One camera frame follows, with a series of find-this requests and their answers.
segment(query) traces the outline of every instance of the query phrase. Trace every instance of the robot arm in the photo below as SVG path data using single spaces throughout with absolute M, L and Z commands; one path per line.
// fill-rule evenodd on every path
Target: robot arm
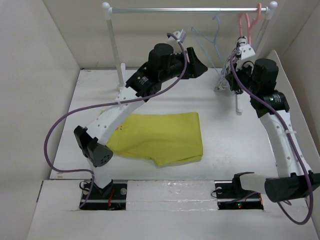
M 320 185 L 320 173 L 313 173 L 310 166 L 302 157 L 295 132 L 290 121 L 289 105 L 283 93 L 275 90 L 278 76 L 277 64 L 270 59 L 258 59 L 253 61 L 255 53 L 246 42 L 245 37 L 240 37 L 233 62 L 237 76 L 241 83 L 258 98 L 273 107 L 282 117 L 288 130 L 285 130 L 278 117 L 267 107 L 251 97 L 250 103 L 256 110 L 267 131 L 275 158 L 275 166 L 278 178 L 268 178 L 254 173 L 239 173 L 234 176 L 237 188 L 266 193 L 272 202 L 304 198 L 309 195 L 309 190 L 302 167 L 297 159 L 292 145 L 288 139 L 291 135 L 298 154 L 308 172 L 312 188 L 315 190 Z M 238 86 L 230 66 L 227 66 L 230 89 L 236 94 L 242 94 L 243 90 Z
M 184 31 L 174 35 L 182 42 Z M 175 78 L 184 69 L 184 55 L 177 48 L 178 43 L 170 37 L 168 43 L 159 43 L 150 51 L 148 61 L 144 63 L 126 82 L 115 101 L 119 105 L 111 106 L 86 127 L 78 126 L 74 135 L 83 155 L 88 159 L 94 172 L 94 186 L 102 195 L 108 196 L 113 181 L 107 174 L 108 162 L 113 152 L 106 146 L 115 129 L 137 108 L 149 99 L 120 104 L 120 102 L 141 99 L 158 93 L 162 83 Z M 188 63 L 182 79 L 197 78 L 208 70 L 197 58 L 192 47 L 187 50 Z

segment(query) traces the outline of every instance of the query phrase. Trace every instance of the white bracket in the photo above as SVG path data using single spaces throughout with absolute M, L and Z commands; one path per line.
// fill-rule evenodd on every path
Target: white bracket
M 235 111 L 238 115 L 242 115 L 242 113 L 244 111 L 242 108 L 241 99 L 242 99 L 242 97 L 240 94 L 235 95 Z
M 187 37 L 187 33 L 185 30 L 181 29 L 180 31 L 175 31 L 173 33 L 173 35 L 178 39 L 179 42 L 181 42 L 182 44 L 184 43 L 184 40 Z M 170 36 L 168 38 L 168 40 L 166 41 L 167 44 L 171 45 L 173 47 L 173 53 L 174 54 L 180 54 L 182 53 L 181 51 L 181 47 L 178 44 L 178 41 L 175 40 L 172 36 Z
M 122 72 L 122 77 L 123 77 L 123 81 L 126 82 L 127 81 L 127 76 L 126 76 L 126 64 L 124 62 L 121 63 L 121 72 Z M 124 85 L 121 85 L 119 83 L 118 85 L 118 90 L 119 92 L 121 92 L 122 89 L 124 89 Z
M 125 80 L 126 78 L 124 77 L 124 72 L 126 71 L 126 65 L 122 66 L 123 64 L 120 63 L 119 60 L 119 54 L 118 54 L 118 49 L 116 45 L 116 39 L 115 39 L 115 33 L 114 33 L 114 28 L 112 26 L 112 21 L 111 21 L 111 16 L 112 16 L 112 7 L 110 7 L 110 4 L 107 2 L 104 2 L 102 4 L 103 12 L 104 12 L 104 17 L 108 26 L 108 33 L 110 37 L 110 42 L 111 42 L 111 48 L 113 52 L 113 58 L 114 58 L 114 64 L 116 71 L 118 73 L 118 78 L 119 78 L 119 85 L 118 85 L 118 90 L 121 91 L 124 86 L 125 86 Z

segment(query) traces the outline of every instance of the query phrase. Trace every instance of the horizontal bar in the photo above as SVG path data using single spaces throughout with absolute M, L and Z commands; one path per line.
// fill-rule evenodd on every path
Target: horizontal bar
M 217 199 L 216 201 L 218 202 L 218 203 L 227 203 L 227 202 L 231 202 L 231 201 L 234 201 L 234 200 L 237 200 L 237 199 L 233 199 L 233 198 L 225 198 L 225 199 Z M 239 201 L 237 201 L 237 202 L 244 202 L 244 201 L 246 201 L 246 202 L 260 202 L 261 200 L 260 200 L 260 198 L 247 198 L 247 199 L 241 199 L 241 200 L 239 200 Z
M 256 13 L 258 8 L 114 8 L 113 14 L 133 14 L 133 13 Z M 265 13 L 266 7 L 261 8 L 261 12 Z

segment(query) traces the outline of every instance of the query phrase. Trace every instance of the white wall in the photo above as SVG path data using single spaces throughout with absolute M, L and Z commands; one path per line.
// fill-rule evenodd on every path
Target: white wall
M 107 24 L 101 8 L 104 0 L 43 0 L 57 24 L 63 38 L 80 67 L 114 67 Z M 272 49 L 281 55 L 299 33 L 319 0 L 277 0 L 278 9 L 270 22 L 268 34 L 262 42 L 262 54 Z M 255 7 L 257 0 L 109 0 L 115 8 L 200 8 L 200 7 Z M 260 0 L 266 7 L 271 0 Z M 138 67 L 144 63 L 155 44 L 166 40 L 166 33 L 184 28 L 188 31 L 186 46 L 193 46 L 199 58 L 210 66 L 207 58 L 190 33 L 191 26 L 206 31 L 211 36 L 217 23 L 211 19 L 213 13 L 154 13 L 116 14 L 113 27 L 120 60 L 127 66 Z M 218 46 L 224 58 L 228 57 L 239 36 L 238 14 L 220 14 L 221 32 Z M 252 40 L 260 28 L 252 32 Z M 215 63 L 220 66 L 212 44 L 205 43 Z
M 294 89 L 318 152 L 320 152 L 320 4 L 293 41 L 281 62 Z M 312 219 L 320 235 L 320 189 L 315 191 Z
M 80 69 L 42 0 L 0 0 L 0 36 L 0 239 L 24 240 Z

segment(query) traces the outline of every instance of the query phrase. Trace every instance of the rack pole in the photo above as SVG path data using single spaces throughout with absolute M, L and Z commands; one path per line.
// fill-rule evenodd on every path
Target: rack pole
M 260 46 L 262 38 L 264 37 L 264 35 L 266 33 L 270 19 L 272 18 L 272 15 L 274 14 L 277 7 L 278 7 L 278 3 L 276 1 L 272 1 L 269 3 L 269 6 L 268 6 L 267 11 L 265 13 L 264 21 L 262 23 L 262 26 L 261 26 L 260 31 L 258 33 L 258 36 L 256 37 L 255 44 L 253 46 L 253 50 L 255 52 L 257 52 L 257 50 Z
M 265 13 L 265 19 L 262 23 L 258 36 L 256 38 L 253 49 L 257 52 L 262 38 L 266 32 L 270 19 L 277 8 L 278 3 L 272 1 L 269 3 L 268 7 L 261 8 L 261 12 Z M 119 59 L 118 49 L 116 45 L 114 28 L 112 26 L 111 16 L 112 14 L 133 14 L 133 13 L 256 13 L 258 8 L 231 8 L 231 7 L 215 7 L 215 8 L 113 8 L 110 4 L 104 2 L 102 4 L 104 10 L 105 20 L 108 26 L 108 33 L 111 41 L 111 47 L 114 57 L 115 68 L 118 73 L 119 78 L 119 88 L 125 86 L 123 72 L 121 70 L 121 63 Z
M 121 70 L 121 63 L 120 63 L 120 59 L 119 59 L 114 28 L 112 26 L 112 21 L 111 21 L 112 8 L 110 7 L 109 3 L 107 3 L 107 2 L 104 2 L 102 4 L 102 8 L 104 10 L 104 16 L 105 16 L 106 24 L 108 26 L 108 33 L 109 33 L 112 52 L 113 52 L 114 64 L 115 64 L 116 71 L 118 73 L 118 78 L 119 78 L 118 88 L 122 89 L 125 86 L 125 81 L 124 81 L 124 76 L 123 76 L 123 73 Z

